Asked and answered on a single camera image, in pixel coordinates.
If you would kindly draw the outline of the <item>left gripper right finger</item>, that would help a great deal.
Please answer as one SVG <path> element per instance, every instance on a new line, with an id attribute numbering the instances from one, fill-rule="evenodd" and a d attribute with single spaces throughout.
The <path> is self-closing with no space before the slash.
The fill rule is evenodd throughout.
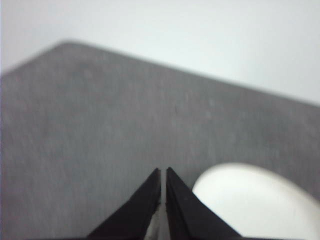
<path id="1" fill-rule="evenodd" d="M 169 167 L 166 212 L 172 240 L 233 240 L 242 236 L 206 207 Z"/>

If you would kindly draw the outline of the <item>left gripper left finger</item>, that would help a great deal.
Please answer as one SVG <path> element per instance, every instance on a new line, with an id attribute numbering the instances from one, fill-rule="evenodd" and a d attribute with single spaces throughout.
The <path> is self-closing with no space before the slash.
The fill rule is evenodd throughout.
<path id="1" fill-rule="evenodd" d="M 155 168 L 133 195 L 86 237 L 88 240 L 142 240 L 161 197 L 161 171 Z"/>

